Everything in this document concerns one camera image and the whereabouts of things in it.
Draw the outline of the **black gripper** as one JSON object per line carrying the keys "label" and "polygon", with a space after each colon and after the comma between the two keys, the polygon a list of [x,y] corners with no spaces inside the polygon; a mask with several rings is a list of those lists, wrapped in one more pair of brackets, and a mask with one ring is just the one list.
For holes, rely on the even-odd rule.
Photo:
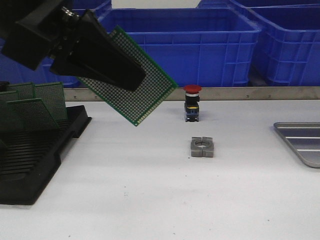
{"label": "black gripper", "polygon": [[112,41],[91,10],[79,16],[73,5],[72,0],[2,0],[1,54],[34,71],[58,44],[52,73],[135,91],[146,77],[141,64]]}

